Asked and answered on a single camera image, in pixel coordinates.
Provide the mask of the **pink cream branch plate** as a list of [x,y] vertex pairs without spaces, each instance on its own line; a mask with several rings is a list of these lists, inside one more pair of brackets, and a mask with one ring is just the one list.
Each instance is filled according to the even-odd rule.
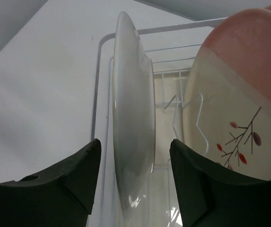
[[183,130],[198,154],[271,180],[271,10],[238,12],[207,36],[187,81]]

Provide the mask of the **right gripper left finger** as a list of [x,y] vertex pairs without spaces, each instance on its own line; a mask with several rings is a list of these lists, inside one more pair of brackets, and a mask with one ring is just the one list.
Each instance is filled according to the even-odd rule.
[[101,142],[94,139],[40,172],[0,183],[0,227],[86,226],[101,153]]

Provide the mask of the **red blue floral plate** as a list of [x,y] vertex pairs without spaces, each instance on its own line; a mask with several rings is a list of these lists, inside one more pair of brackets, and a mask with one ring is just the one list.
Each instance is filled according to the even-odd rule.
[[147,221],[146,184],[156,151],[152,60],[126,12],[116,27],[112,72],[113,148],[123,226]]

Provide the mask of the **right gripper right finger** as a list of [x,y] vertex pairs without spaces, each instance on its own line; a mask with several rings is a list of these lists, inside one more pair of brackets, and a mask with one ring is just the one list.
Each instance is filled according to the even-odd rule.
[[271,180],[229,170],[171,142],[171,166],[185,227],[271,227]]

